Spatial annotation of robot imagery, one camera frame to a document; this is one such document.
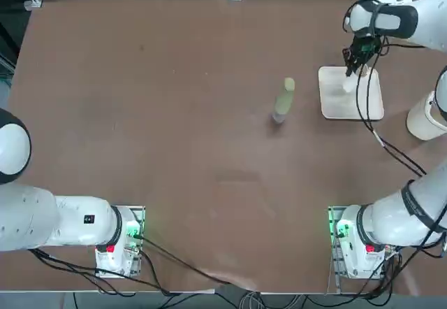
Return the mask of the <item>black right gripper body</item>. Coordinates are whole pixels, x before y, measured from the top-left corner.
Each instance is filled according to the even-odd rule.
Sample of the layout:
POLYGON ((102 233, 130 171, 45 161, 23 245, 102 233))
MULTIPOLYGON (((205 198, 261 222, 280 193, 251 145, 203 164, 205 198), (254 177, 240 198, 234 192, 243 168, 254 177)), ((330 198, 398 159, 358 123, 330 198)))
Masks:
POLYGON ((380 38, 355 36, 350 50, 354 59, 370 59, 380 50, 380 38))

